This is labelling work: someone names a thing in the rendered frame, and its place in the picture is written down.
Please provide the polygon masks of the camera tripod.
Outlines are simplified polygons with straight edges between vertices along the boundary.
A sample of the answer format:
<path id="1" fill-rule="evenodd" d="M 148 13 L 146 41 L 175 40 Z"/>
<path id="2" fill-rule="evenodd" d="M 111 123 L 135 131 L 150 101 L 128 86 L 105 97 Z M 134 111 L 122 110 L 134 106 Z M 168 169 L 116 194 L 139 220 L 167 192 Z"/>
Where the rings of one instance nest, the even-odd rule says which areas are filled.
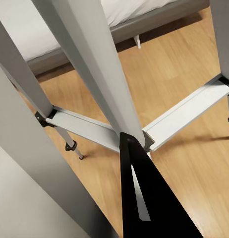
<path id="1" fill-rule="evenodd" d="M 0 21 L 0 238 L 120 238 L 43 128 L 80 160 L 68 131 L 119 154 L 127 133 L 151 159 L 224 97 L 229 106 L 229 0 L 210 0 L 221 73 L 143 129 L 101 0 L 31 1 L 111 125 L 52 105 Z M 131 169 L 139 218 L 151 221 Z"/>

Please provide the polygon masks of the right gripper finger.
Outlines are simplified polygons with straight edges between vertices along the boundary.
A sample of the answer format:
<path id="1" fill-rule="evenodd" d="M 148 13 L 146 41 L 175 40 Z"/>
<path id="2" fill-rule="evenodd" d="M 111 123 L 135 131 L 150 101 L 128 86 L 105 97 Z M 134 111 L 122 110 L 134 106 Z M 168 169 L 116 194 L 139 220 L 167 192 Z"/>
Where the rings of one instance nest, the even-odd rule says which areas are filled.
<path id="1" fill-rule="evenodd" d="M 203 238 L 140 142 L 120 133 L 123 238 Z M 131 165 L 151 221 L 139 218 Z"/>

